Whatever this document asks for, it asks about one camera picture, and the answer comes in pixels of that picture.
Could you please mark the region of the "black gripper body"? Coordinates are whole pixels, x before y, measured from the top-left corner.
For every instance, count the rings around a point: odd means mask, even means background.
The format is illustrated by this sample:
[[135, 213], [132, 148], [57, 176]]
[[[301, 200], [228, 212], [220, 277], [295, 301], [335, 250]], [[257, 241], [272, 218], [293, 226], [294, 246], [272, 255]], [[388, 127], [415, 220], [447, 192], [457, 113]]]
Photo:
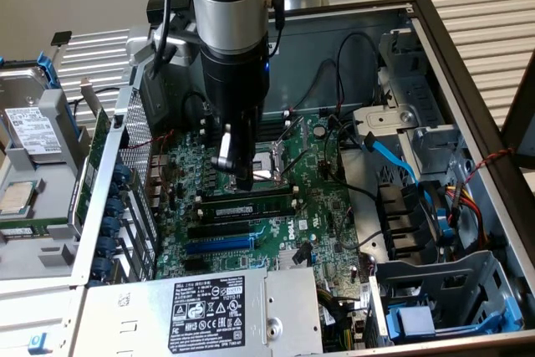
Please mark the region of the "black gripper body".
[[204, 45], [201, 64], [206, 95], [223, 121], [261, 120], [270, 85], [266, 37], [240, 54], [220, 54]]

